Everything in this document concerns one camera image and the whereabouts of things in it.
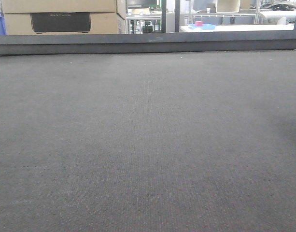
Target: white table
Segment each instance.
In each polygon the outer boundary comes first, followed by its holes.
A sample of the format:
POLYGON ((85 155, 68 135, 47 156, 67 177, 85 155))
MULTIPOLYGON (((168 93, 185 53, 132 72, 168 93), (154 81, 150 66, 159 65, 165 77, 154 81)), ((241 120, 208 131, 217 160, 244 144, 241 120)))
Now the white table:
POLYGON ((279 20, 282 17, 286 17, 286 19, 296 19, 296 11, 262 11, 259 12, 259 15, 262 19, 277 19, 279 20))
POLYGON ((257 24, 257 25, 219 25, 214 30, 192 29, 188 26, 181 27, 185 32, 212 32, 212 31, 257 31, 257 30, 293 30, 294 25, 257 24))

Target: carpet surface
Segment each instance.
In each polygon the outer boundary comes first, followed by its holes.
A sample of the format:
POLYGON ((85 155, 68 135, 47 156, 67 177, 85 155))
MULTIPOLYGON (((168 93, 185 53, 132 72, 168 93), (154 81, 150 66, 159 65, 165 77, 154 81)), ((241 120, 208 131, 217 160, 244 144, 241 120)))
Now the carpet surface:
POLYGON ((0 57, 0 232, 296 232, 296 51, 0 57))

